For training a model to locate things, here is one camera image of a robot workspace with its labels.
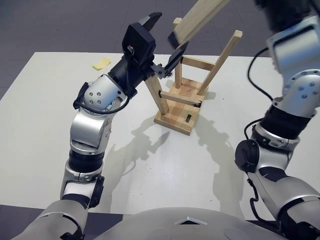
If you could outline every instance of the table surface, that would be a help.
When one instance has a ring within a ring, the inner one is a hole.
[[[59,199],[70,150],[70,126],[77,113],[73,101],[84,82],[107,73],[120,53],[36,52],[0,101],[0,204],[46,208]],[[97,71],[102,57],[111,64]],[[215,62],[217,56],[195,56]],[[168,55],[156,55],[165,64]],[[147,87],[113,119],[104,157],[100,205],[92,212],[135,214],[161,207],[196,207],[254,220],[249,199],[253,190],[234,164],[244,126],[260,117],[270,101],[246,78],[251,57],[229,57],[209,86],[191,136],[161,125]],[[208,72],[183,66],[183,76],[202,81]],[[273,97],[282,78],[270,58],[258,58],[252,79]],[[165,91],[174,76],[160,80]],[[315,116],[300,135],[287,174],[320,191],[320,129]],[[261,217],[272,220],[262,202]]]

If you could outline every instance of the wooden beam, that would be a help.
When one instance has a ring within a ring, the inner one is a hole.
[[[173,20],[172,28],[175,29],[176,26],[177,26],[179,23],[181,23],[181,20],[182,20],[181,17],[176,17],[176,18]]]
[[[187,97],[187,96],[177,95],[177,94],[174,94],[172,92],[160,91],[159,94],[160,94],[160,97],[163,98],[163,99],[167,99],[167,100],[170,100],[170,101],[174,101],[174,102],[190,105],[190,106],[193,106],[193,107],[196,107],[196,108],[200,108],[201,104],[202,104],[201,100],[192,99],[192,98]]]
[[[196,67],[199,69],[208,70],[208,71],[211,71],[215,66],[215,64],[212,62],[200,60],[200,59],[190,57],[190,56],[183,56],[182,57],[182,64]]]
[[[159,108],[161,114],[166,114],[169,111],[169,105],[167,100],[164,98],[160,98],[159,91],[162,91],[159,79],[156,75],[149,77],[147,80],[144,81],[146,86],[148,87],[155,104]]]
[[[209,74],[206,76],[205,80],[203,81],[199,91],[198,95],[204,95],[206,93],[206,88],[212,81],[212,79],[216,76],[219,69],[222,67],[224,62],[229,57],[230,53],[233,51],[233,49],[236,47],[237,43],[242,37],[243,32],[239,30],[235,30],[234,34],[230,38],[229,42],[223,49],[221,55],[219,56],[218,60],[215,62],[214,68],[209,72]]]
[[[182,64],[179,62],[174,69],[174,86],[179,89],[182,83]]]
[[[189,41],[228,2],[229,0],[198,0],[169,36],[173,48]]]

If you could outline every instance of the wire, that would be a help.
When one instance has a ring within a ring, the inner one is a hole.
[[[252,124],[255,124],[255,123],[257,123],[257,122],[260,122],[262,119],[263,119],[263,118],[259,118],[259,119],[257,119],[257,120],[254,120],[254,121],[250,122],[247,126],[245,126],[243,132],[244,132],[244,136],[245,136],[245,138],[246,138],[247,140],[249,139],[249,137],[248,137],[248,135],[247,135],[247,129],[248,129]]]
[[[318,8],[317,4],[315,3],[314,0],[309,0],[311,6],[313,7],[313,9],[316,11],[316,13],[318,14],[318,16],[320,17],[320,9]]]
[[[263,54],[264,52],[266,52],[268,50],[268,48],[264,48],[262,50],[260,50],[252,59],[248,71],[247,71],[247,78],[249,80],[249,82],[252,84],[252,86],[254,86],[257,90],[259,90],[261,93],[263,93],[264,95],[266,95],[272,102],[273,98],[272,96],[270,96],[266,91],[264,91],[262,88],[258,87],[250,78],[250,71],[251,71],[251,67],[254,64],[255,60],[257,59],[257,57],[259,57],[261,54]]]
[[[251,210],[253,212],[253,215],[261,223],[266,224],[266,225],[268,225],[268,226],[270,226],[272,228],[275,228],[275,229],[279,230],[279,227],[278,227],[277,224],[268,222],[267,220],[264,220],[263,218],[261,218],[258,215],[256,207],[255,207],[255,202],[259,201],[258,191],[257,191],[256,186],[254,185],[254,183],[249,178],[248,178],[247,182],[250,184],[250,186],[253,188],[253,191],[254,191],[254,197],[250,198],[250,206],[251,206]]]
[[[127,96],[126,96],[126,101],[125,103],[118,107],[117,109],[115,110],[111,110],[111,111],[98,111],[98,110],[95,110],[79,101],[76,101],[75,103],[79,106],[79,107],[82,107],[92,113],[95,113],[95,114],[101,114],[101,115],[107,115],[107,114],[115,114],[119,111],[121,111],[122,109],[124,109],[130,102],[130,98],[131,98],[131,91],[132,91],[132,87],[130,85],[130,81],[129,81],[129,65],[127,67],[127,71],[126,71],[126,89],[127,89]]]

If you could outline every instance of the yellow sticky note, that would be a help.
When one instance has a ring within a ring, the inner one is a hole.
[[[106,66],[108,66],[111,63],[111,60],[109,58],[103,57],[99,62],[92,65],[96,70],[104,69]]]

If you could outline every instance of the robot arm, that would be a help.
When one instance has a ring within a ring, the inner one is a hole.
[[[299,134],[320,106],[320,21],[307,1],[257,1],[271,30],[267,40],[276,69],[283,77],[276,97],[251,139],[242,141],[235,163],[247,173],[264,204],[289,239],[320,236],[320,193],[285,170],[299,143]]]
[[[142,81],[154,74],[160,79],[170,76],[188,45],[186,42],[179,47],[165,67],[153,63],[156,42],[149,31],[161,15],[152,13],[129,25],[122,41],[122,59],[108,74],[82,86],[73,103],[78,113],[70,129],[70,153],[60,200],[14,239],[83,239],[88,209],[96,207],[102,195],[103,158],[115,114],[127,106]]]

